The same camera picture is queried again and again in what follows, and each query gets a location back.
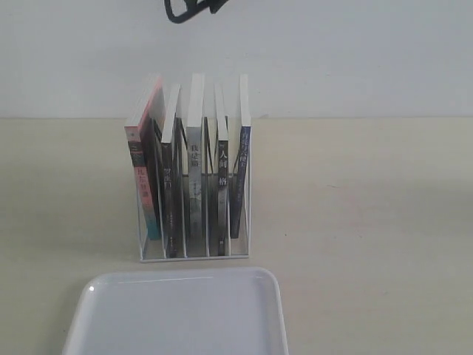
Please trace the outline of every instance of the black object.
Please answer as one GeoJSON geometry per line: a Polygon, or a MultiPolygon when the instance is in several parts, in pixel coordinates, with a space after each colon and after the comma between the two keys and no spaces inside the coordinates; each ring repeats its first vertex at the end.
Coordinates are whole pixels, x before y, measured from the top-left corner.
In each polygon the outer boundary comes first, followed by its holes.
{"type": "Polygon", "coordinates": [[[186,3],[187,11],[176,16],[172,10],[171,0],[164,0],[166,15],[169,20],[175,24],[182,24],[188,21],[196,16],[196,14],[204,11],[207,7],[211,13],[216,13],[228,0],[202,0],[201,2],[197,2],[197,0],[183,1],[186,3]]]}

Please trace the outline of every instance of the book spine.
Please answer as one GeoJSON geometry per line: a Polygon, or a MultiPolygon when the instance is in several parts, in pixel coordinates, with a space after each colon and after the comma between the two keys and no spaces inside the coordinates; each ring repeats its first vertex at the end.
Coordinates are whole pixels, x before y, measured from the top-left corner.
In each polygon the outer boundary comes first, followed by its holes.
{"type": "Polygon", "coordinates": [[[172,145],[162,145],[163,150],[163,180],[164,180],[164,202],[165,202],[165,227],[166,227],[166,253],[168,257],[177,256],[177,218],[174,205],[174,172],[172,145]]]}
{"type": "Polygon", "coordinates": [[[200,127],[187,127],[189,179],[189,237],[202,238],[202,136],[200,127]]]}
{"type": "Polygon", "coordinates": [[[160,239],[160,232],[154,212],[153,197],[151,186],[149,184],[148,171],[146,169],[146,160],[140,141],[129,141],[128,147],[132,157],[133,169],[135,171],[135,181],[140,194],[141,206],[146,222],[148,238],[150,240],[160,239]]]}
{"type": "Polygon", "coordinates": [[[238,170],[236,173],[235,190],[233,193],[234,202],[230,218],[230,236],[233,239],[239,236],[239,224],[242,216],[243,197],[245,194],[246,166],[248,165],[248,150],[250,147],[251,127],[243,126],[240,131],[238,170]]]}
{"type": "Polygon", "coordinates": [[[225,237],[227,234],[227,199],[228,199],[228,141],[218,143],[218,193],[217,220],[219,230],[218,255],[225,255],[225,237]]]}

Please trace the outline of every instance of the beige table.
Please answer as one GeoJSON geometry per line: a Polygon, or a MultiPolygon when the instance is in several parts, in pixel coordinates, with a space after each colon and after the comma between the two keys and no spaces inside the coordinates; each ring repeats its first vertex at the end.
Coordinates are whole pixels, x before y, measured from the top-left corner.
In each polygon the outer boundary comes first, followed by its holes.
{"type": "Polygon", "coordinates": [[[290,352],[473,354],[473,121],[259,120],[249,260],[137,262],[123,121],[0,121],[0,354],[61,352],[110,271],[262,266],[290,352]]]}

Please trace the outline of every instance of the table surface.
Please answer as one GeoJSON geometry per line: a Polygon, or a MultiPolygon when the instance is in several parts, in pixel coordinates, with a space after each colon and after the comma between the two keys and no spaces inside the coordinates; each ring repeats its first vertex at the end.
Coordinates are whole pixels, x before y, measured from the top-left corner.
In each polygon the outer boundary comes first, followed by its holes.
{"type": "Polygon", "coordinates": [[[139,264],[122,120],[0,121],[0,354],[59,354],[111,271],[262,266],[290,353],[471,354],[473,120],[254,121],[252,255],[139,264]]]}

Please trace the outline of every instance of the white tray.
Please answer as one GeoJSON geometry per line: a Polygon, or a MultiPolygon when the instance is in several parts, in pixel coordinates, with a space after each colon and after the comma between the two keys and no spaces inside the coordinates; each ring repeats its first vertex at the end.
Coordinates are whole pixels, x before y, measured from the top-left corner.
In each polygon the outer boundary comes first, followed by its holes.
{"type": "Polygon", "coordinates": [[[64,355],[288,355],[263,268],[105,274],[82,293],[64,355]]]}

